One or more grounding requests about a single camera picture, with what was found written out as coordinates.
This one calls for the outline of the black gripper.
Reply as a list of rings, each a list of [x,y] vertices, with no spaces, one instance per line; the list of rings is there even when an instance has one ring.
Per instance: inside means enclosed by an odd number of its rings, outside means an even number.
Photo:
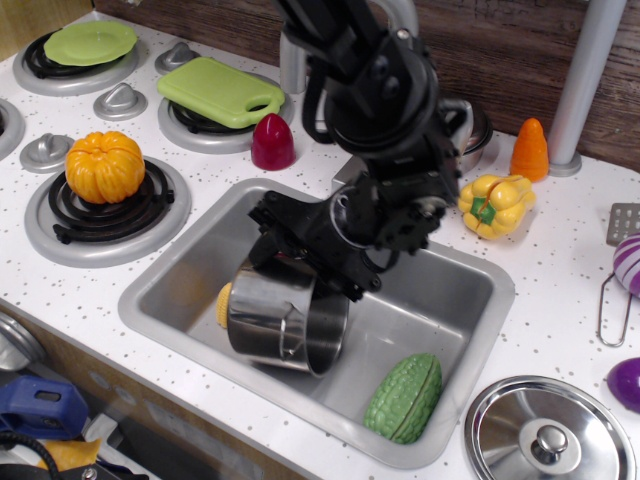
[[[317,275],[315,298],[340,296],[353,302],[382,287],[380,274],[366,264],[363,250],[349,244],[330,218],[330,201],[304,202],[275,190],[264,194],[249,217],[260,236],[248,254],[259,269],[275,256],[299,260]]]

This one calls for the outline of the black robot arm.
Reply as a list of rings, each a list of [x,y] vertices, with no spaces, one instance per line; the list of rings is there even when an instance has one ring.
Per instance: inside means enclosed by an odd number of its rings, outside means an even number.
[[[332,290],[357,301],[381,286],[372,250],[426,247],[457,200],[467,120],[461,103],[439,94],[428,50],[416,37],[382,27],[364,1],[280,1],[284,34],[310,56],[302,123],[366,166],[328,199],[305,203],[270,191],[251,212],[260,237],[255,267],[277,255],[304,262]]]

